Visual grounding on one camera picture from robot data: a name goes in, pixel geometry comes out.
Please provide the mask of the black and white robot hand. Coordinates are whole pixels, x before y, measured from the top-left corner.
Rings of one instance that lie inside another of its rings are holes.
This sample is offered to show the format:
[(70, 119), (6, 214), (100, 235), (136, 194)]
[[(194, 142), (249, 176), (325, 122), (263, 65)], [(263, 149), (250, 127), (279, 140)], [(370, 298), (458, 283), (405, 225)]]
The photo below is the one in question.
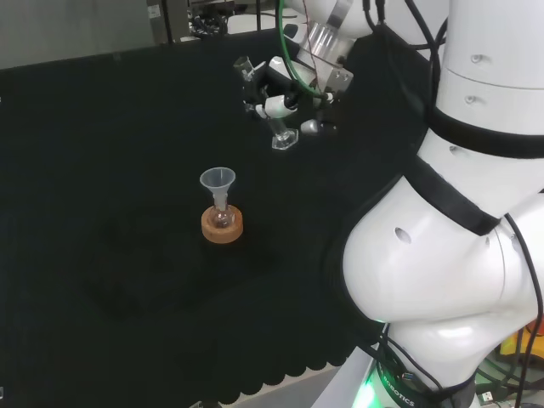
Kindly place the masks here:
[[(243, 81), (243, 105), (257, 119), (269, 125), (273, 133), (272, 145), (286, 150), (307, 136), (337, 134), (337, 119), (333, 107), (348, 90), (353, 74), (343, 68), (326, 73), (323, 84), (315, 70), (293, 61), (288, 65), (280, 56), (254, 65), (246, 56), (235, 62)], [(298, 112), (301, 103), (310, 102), (315, 117), (298, 128), (286, 125), (286, 119)]]

